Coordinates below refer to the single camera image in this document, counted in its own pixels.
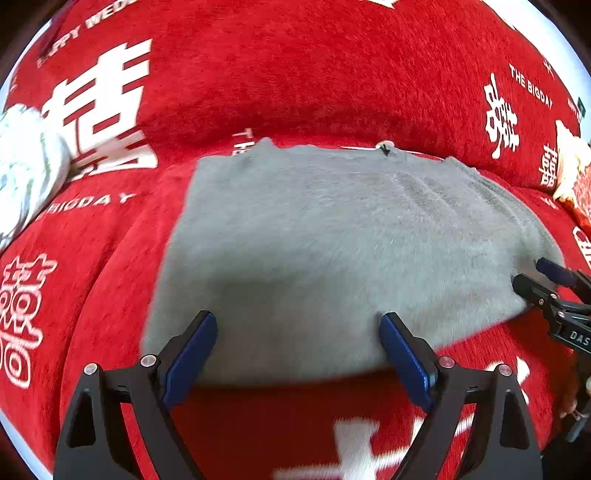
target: red bedspread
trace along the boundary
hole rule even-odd
[[[55,122],[80,175],[0,258],[0,408],[50,469],[83,366],[138,358],[166,242],[204,154],[270,136],[279,146],[389,139],[454,155],[524,201],[567,265],[591,273],[585,234],[536,190],[555,186],[544,146],[556,150],[556,119],[579,131],[568,94],[483,2],[80,0],[50,56],[36,53],[9,104]],[[541,446],[571,364],[545,332],[529,312],[442,351],[467,367],[516,369]],[[195,390],[173,416],[212,480],[389,478],[421,420],[389,373]],[[469,410],[463,418],[465,440]]]

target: bed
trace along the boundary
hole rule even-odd
[[[591,241],[551,197],[555,122],[579,135],[576,101],[484,2],[80,0],[50,32],[47,51],[33,46],[20,62],[7,105],[36,107],[60,126],[74,173],[0,257],[0,410],[39,475],[52,470],[83,367],[137,361],[167,242],[205,155],[242,154],[263,137],[279,147],[391,140],[452,155],[519,198],[566,265],[591,274]],[[539,312],[438,353],[465,367],[510,365],[540,448],[548,443],[574,359]],[[471,415],[466,407],[442,478],[453,476]],[[195,388],[172,416],[212,480],[390,478],[423,421],[391,372]],[[137,426],[128,429],[142,472],[156,478]]]

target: red bed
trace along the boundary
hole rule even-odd
[[[529,206],[566,265],[591,274],[591,242],[549,195],[556,120],[579,134],[573,101],[481,1],[80,0],[58,26],[47,57],[35,47],[24,57],[8,105],[55,122],[79,174],[0,257],[0,409],[49,470],[84,365],[138,359],[167,239],[204,155],[263,137],[453,155]],[[546,333],[530,311],[441,350],[466,367],[516,370],[540,447],[573,366]],[[387,479],[422,420],[390,372],[195,388],[173,417],[210,480]]]

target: red fleece fabric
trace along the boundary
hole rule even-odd
[[[205,154],[239,153],[269,136],[280,147],[393,140],[454,155],[517,195],[567,265],[591,273],[581,250],[586,235],[539,191],[550,188],[551,172],[542,182],[540,168],[543,146],[556,149],[555,120],[579,131],[551,67],[483,2],[389,4],[79,0],[50,56],[38,62],[35,49],[25,56],[9,105],[25,103],[58,122],[74,163],[85,168],[0,258],[0,408],[50,470],[83,366],[138,359],[166,242]],[[491,74],[493,106],[485,92]],[[495,141],[487,112],[500,122]],[[519,135],[515,151],[511,133]],[[6,299],[25,294],[30,303],[13,318]],[[546,330],[529,312],[441,351],[466,367],[516,369],[540,446],[572,365]],[[211,480],[237,473],[297,480],[298,466],[337,468],[343,436],[377,458],[368,463],[383,466],[376,479],[389,478],[417,415],[391,373],[308,387],[195,389],[173,411]],[[465,438],[459,433],[442,478],[452,477]],[[155,478],[136,447],[147,478]]]

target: folded gray fabric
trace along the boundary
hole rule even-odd
[[[535,214],[454,158],[277,149],[199,161],[142,339],[158,353],[201,309],[219,338],[200,376],[273,384],[385,366],[395,311],[434,348],[527,308],[511,278],[564,264]]]

